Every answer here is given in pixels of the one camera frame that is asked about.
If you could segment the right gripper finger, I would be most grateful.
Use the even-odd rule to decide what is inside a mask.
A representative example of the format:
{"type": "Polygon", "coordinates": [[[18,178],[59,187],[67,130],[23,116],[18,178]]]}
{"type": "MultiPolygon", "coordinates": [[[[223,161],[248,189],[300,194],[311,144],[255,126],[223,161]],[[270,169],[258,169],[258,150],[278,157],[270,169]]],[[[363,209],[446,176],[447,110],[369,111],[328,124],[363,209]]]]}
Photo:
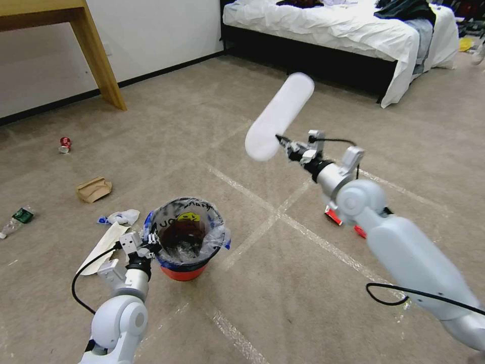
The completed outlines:
{"type": "Polygon", "coordinates": [[[277,138],[279,144],[286,150],[287,153],[301,153],[304,150],[304,147],[299,143],[290,140],[289,138],[276,134],[275,137],[277,138]]]}
{"type": "Polygon", "coordinates": [[[300,163],[306,147],[300,144],[281,144],[290,161],[300,163]]]}

